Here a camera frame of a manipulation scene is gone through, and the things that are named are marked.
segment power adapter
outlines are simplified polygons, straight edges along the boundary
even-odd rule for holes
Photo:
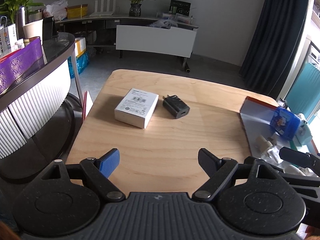
[[[187,115],[190,111],[190,107],[187,106],[180,98],[176,95],[163,97],[163,106],[167,109],[175,119],[181,118]]]

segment white wall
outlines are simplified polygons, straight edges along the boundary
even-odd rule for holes
[[[55,0],[35,0],[50,4]],[[156,15],[168,11],[171,0],[146,0],[143,15]],[[242,65],[254,34],[264,0],[181,0],[191,2],[190,15],[197,19],[200,28],[194,53]],[[88,4],[94,11],[94,0],[68,0],[70,6]],[[117,0],[120,13],[128,13],[129,0]]]

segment white cup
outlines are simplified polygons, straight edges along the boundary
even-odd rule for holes
[[[39,36],[42,45],[42,23],[43,19],[24,25],[23,32],[25,39],[30,39]]]

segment dark curtain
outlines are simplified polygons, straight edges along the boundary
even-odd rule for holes
[[[291,69],[308,0],[265,0],[240,69],[248,89],[276,98]]]

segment spiral notebook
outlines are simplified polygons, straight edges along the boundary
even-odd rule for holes
[[[91,107],[93,106],[92,98],[89,94],[89,91],[84,92],[84,103],[83,103],[83,110],[82,110],[82,121],[86,119]]]

